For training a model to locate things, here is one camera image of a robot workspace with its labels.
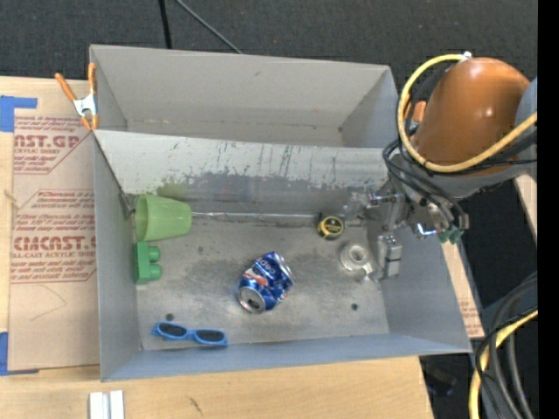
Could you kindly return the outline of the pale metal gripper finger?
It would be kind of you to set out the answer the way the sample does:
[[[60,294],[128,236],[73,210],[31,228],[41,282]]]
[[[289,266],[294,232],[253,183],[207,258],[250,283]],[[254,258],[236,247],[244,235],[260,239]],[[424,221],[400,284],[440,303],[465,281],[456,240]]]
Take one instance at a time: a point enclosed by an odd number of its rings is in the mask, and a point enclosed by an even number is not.
[[[375,259],[370,260],[362,267],[364,281],[381,281],[396,277],[400,271],[400,260],[384,260],[379,263]]]
[[[376,240],[376,259],[378,261],[399,261],[402,258],[402,244],[394,234],[381,235]]]

